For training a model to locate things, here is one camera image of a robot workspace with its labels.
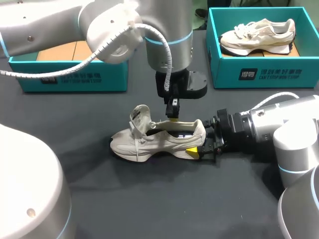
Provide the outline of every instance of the shoe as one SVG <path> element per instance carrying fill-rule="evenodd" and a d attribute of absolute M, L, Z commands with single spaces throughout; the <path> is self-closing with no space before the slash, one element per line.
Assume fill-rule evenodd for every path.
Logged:
<path fill-rule="evenodd" d="M 126 160 L 145 162 L 153 154 L 169 152 L 178 158 L 198 159 L 186 149 L 202 146 L 206 131 L 202 122 L 152 122 L 150 109 L 137 106 L 130 114 L 130 128 L 112 136 L 112 151 Z"/>
<path fill-rule="evenodd" d="M 208 10 L 198 8 L 195 10 L 195 15 L 199 18 L 205 19 L 208 16 Z"/>
<path fill-rule="evenodd" d="M 200 26 L 199 28 L 195 28 L 194 31 L 196 30 L 206 30 L 207 29 L 207 21 L 204 22 L 204 24 L 202 26 Z"/>
<path fill-rule="evenodd" d="M 234 56 L 247 56 L 255 50 L 289 54 L 296 35 L 295 22 L 271 22 L 263 19 L 240 24 L 219 37 L 221 50 Z"/>

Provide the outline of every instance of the cardboard box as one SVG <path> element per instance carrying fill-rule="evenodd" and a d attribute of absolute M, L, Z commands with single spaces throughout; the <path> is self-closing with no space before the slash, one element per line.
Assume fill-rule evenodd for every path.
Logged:
<path fill-rule="evenodd" d="M 218 36 L 241 23 L 268 19 L 284 22 L 292 18 L 297 35 L 289 55 L 263 52 L 263 56 L 228 57 L 221 53 Z M 217 89 L 313 88 L 317 84 L 319 35 L 303 7 L 211 8 L 206 47 Z"/>
<path fill-rule="evenodd" d="M 45 73 L 67 69 L 92 54 L 85 41 L 71 42 L 44 51 L 11 57 L 15 72 Z M 45 79 L 18 79 L 24 92 L 123 92 L 127 90 L 127 62 L 113 65 L 98 59 L 70 75 Z"/>

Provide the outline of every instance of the shoe upper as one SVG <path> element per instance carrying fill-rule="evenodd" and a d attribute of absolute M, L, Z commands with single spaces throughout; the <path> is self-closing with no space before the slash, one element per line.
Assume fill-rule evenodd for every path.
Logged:
<path fill-rule="evenodd" d="M 260 45 L 282 46 L 290 44 L 296 34 L 295 22 L 259 22 L 240 24 L 235 30 L 222 34 L 220 44 L 234 49 L 251 49 Z"/>
<path fill-rule="evenodd" d="M 139 156 L 156 152 L 172 152 L 203 145 L 206 137 L 205 128 L 200 120 L 195 122 L 152 122 L 147 106 L 137 106 L 131 113 L 131 128 L 112 136 L 111 149 L 120 155 Z M 147 136 L 156 129 L 159 132 Z M 189 137 L 174 137 L 169 131 L 192 131 Z"/>

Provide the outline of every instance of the black logo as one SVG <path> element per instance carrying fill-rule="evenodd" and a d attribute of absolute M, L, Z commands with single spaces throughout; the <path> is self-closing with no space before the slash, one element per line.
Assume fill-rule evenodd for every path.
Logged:
<path fill-rule="evenodd" d="M 58 81 L 55 77 L 40 78 L 40 81 L 42 84 L 58 84 Z"/>
<path fill-rule="evenodd" d="M 243 68 L 240 71 L 240 81 L 253 81 L 257 75 L 257 68 Z"/>

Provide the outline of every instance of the cable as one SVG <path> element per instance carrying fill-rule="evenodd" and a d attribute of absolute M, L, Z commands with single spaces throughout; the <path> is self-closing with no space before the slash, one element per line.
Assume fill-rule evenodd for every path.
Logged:
<path fill-rule="evenodd" d="M 299 99 L 299 96 L 297 96 L 294 93 L 291 93 L 291 92 L 280 92 L 280 93 L 276 93 L 276 94 L 274 94 L 272 96 L 267 97 L 266 99 L 261 101 L 259 104 L 257 104 L 255 107 L 253 107 L 251 110 L 258 109 L 259 107 L 263 106 L 268 101 L 270 101 L 270 100 L 272 100 L 272 99 L 274 99 L 276 97 L 279 97 L 279 96 L 292 96 L 292 97 L 294 97 L 296 99 Z M 242 115 L 242 116 L 247 115 L 247 114 L 249 114 L 249 111 L 241 112 L 240 115 Z"/>
<path fill-rule="evenodd" d="M 142 23 L 136 23 L 134 26 L 127 26 L 120 30 L 118 33 L 114 34 L 112 37 L 110 37 L 104 44 L 102 44 L 94 53 L 92 53 L 91 56 L 89 56 L 87 59 L 82 61 L 76 66 L 73 66 L 69 69 L 61 70 L 61 71 L 56 71 L 56 72 L 50 72 L 50 73 L 40 73 L 40 74 L 25 74 L 25 73 L 16 73 L 16 72 L 10 72 L 10 71 L 3 71 L 0 70 L 0 75 L 3 76 L 11 76 L 11 77 L 16 77 L 16 78 L 27 78 L 27 79 L 38 79 L 38 78 L 51 78 L 51 77 L 59 77 L 59 76 L 64 76 L 68 75 L 71 73 L 74 73 L 76 71 L 81 70 L 82 68 L 86 67 L 90 62 L 92 62 L 96 57 L 98 57 L 104 50 L 107 48 L 111 42 L 113 42 L 116 38 L 118 38 L 120 35 L 123 33 L 133 30 L 135 28 L 138 29 L 145 29 L 148 30 L 159 38 L 159 40 L 162 42 L 165 51 L 166 51 L 166 57 L 167 57 L 167 69 L 166 69 L 166 77 L 165 77 L 165 82 L 164 82 L 164 89 L 165 91 L 169 91 L 169 81 L 170 81 L 170 76 L 171 76 L 171 70 L 172 70 L 172 58 L 171 58 L 171 51 L 168 45 L 168 42 L 164 38 L 164 36 L 154 27 L 147 25 L 147 24 L 142 24 Z"/>

